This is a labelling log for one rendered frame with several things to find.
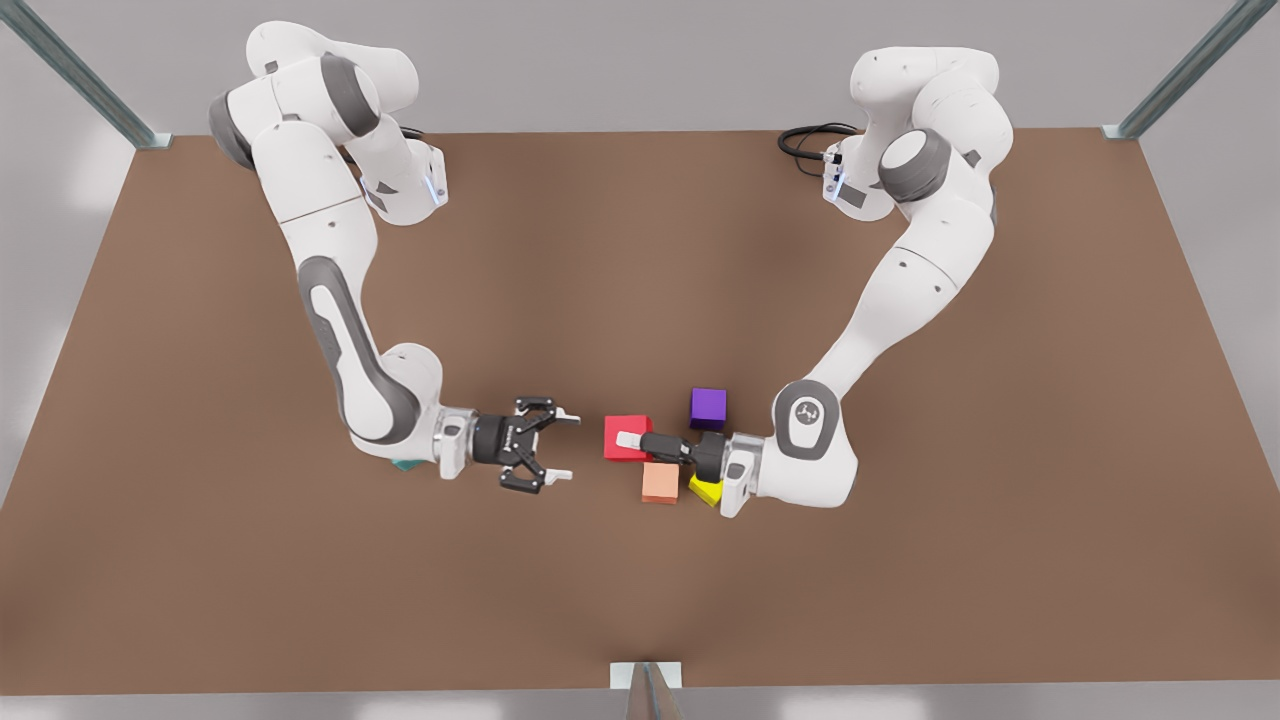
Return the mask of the silver frame post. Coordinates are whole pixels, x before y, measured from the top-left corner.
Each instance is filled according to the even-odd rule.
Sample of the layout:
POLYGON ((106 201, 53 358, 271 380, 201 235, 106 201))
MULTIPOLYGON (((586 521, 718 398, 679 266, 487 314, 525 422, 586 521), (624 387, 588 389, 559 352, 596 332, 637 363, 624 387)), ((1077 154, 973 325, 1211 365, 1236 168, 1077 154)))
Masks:
POLYGON ((151 129, 26 0, 0 0, 0 20, 134 149, 172 146, 173 135, 151 129))
POLYGON ((682 664, 613 662, 611 689, 626 689, 625 720, 685 720, 673 689, 684 687, 682 664))
POLYGON ((1138 140, 1151 129, 1280 0, 1235 0, 1184 58, 1117 124, 1101 126, 1105 138, 1138 140))

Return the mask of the red wooden cube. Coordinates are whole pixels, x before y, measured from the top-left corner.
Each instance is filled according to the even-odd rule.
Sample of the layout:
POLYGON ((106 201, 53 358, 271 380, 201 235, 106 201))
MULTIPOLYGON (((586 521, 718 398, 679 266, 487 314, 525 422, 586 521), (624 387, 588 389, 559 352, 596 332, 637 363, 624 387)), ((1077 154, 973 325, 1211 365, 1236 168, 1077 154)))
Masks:
POLYGON ((604 418, 603 456, 613 462, 650 462, 653 456, 640 448, 639 438, 652 430, 648 415, 608 415, 604 418))

